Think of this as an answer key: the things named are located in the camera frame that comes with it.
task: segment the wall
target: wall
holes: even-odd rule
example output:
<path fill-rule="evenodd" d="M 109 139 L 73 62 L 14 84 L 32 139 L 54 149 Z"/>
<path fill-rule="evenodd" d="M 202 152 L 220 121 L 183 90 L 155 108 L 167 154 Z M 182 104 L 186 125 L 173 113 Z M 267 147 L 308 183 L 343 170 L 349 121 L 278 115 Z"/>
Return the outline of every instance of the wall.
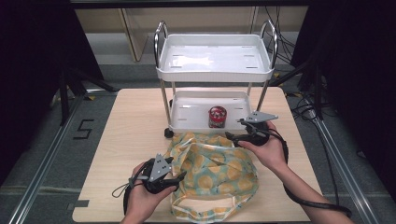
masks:
<path fill-rule="evenodd" d="M 279 19 L 282 32 L 298 32 L 307 7 L 195 7 L 195 8 L 123 8 L 78 9 L 81 25 L 86 33 L 125 33 L 131 54 L 139 61 L 148 34 L 158 23 L 166 21 L 170 33 L 259 32 L 269 16 Z"/>

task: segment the metal cart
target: metal cart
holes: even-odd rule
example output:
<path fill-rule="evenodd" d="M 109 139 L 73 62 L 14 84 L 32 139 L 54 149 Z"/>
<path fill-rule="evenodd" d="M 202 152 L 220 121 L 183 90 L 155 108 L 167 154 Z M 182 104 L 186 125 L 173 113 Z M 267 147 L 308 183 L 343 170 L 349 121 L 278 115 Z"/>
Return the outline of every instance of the metal cart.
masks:
<path fill-rule="evenodd" d="M 273 54 L 270 61 L 263 42 L 265 28 L 270 25 Z M 159 50 L 163 30 L 163 48 Z M 270 20 L 262 25 L 260 35 L 168 35 L 164 21 L 154 34 L 154 56 L 161 83 L 168 128 L 165 137 L 174 133 L 244 133 L 237 122 L 250 113 L 249 93 L 252 83 L 263 83 L 256 110 L 260 111 L 277 55 L 276 28 Z M 167 100 L 165 82 L 172 83 L 173 99 Z M 176 91 L 175 82 L 246 82 L 247 91 Z M 224 128 L 209 128 L 208 111 L 214 105 L 227 110 Z"/>

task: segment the person's right hand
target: person's right hand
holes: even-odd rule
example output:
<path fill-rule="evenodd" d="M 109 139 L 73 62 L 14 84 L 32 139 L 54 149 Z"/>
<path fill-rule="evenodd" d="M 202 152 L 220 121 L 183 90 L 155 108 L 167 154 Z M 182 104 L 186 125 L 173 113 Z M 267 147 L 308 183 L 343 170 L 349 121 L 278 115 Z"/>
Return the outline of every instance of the person's right hand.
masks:
<path fill-rule="evenodd" d="M 137 172 L 143 165 L 144 163 L 142 162 L 136 166 L 132 175 L 141 175 Z M 136 180 L 134 183 L 135 187 L 132 188 L 129 194 L 128 208 L 121 224 L 143 223 L 152 215 L 157 205 L 177 188 L 176 186 L 172 186 L 158 194 L 152 194 L 141 185 L 141 180 Z"/>
<path fill-rule="evenodd" d="M 269 129 L 276 130 L 276 126 L 271 121 L 267 121 L 267 124 Z M 283 154 L 282 143 L 272 135 L 267 143 L 259 147 L 246 141 L 239 141 L 238 145 L 253 152 L 262 165 L 272 171 L 278 166 L 287 165 Z"/>

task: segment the yellow patterned bag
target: yellow patterned bag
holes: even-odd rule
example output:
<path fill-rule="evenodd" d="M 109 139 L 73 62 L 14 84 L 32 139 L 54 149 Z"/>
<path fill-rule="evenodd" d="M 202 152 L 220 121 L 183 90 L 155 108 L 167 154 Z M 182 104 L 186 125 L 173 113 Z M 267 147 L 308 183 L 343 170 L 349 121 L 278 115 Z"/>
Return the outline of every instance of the yellow patterned bag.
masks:
<path fill-rule="evenodd" d="M 186 171 L 172 194 L 172 213 L 195 223 L 220 222 L 256 193 L 256 167 L 247 151 L 220 135 L 175 136 L 165 156 L 174 175 Z"/>

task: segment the tabletop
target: tabletop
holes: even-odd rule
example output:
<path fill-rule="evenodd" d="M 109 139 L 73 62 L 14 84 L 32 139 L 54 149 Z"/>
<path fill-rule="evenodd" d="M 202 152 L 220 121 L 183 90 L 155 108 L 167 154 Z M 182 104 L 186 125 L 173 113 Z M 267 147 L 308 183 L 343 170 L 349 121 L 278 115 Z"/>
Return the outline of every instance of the tabletop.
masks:
<path fill-rule="evenodd" d="M 246 88 L 178 88 L 189 91 L 245 91 Z M 252 88 L 251 107 L 258 103 L 262 88 Z M 273 120 L 288 142 L 289 165 L 313 189 L 320 191 L 304 144 L 299 135 L 285 95 L 280 88 L 268 88 L 261 112 L 278 115 Z M 112 191 L 126 184 L 132 170 L 141 163 L 166 152 L 171 140 L 163 136 L 168 127 L 161 89 L 124 89 L 109 115 L 96 150 L 90 171 L 78 200 L 87 206 L 76 207 L 76 222 L 120 222 L 123 218 L 122 197 Z M 256 195 L 236 214 L 224 222 L 307 221 L 299 204 L 286 195 L 280 180 L 250 154 L 258 170 L 259 189 Z M 170 213 L 170 198 L 163 200 L 148 222 L 179 222 Z"/>

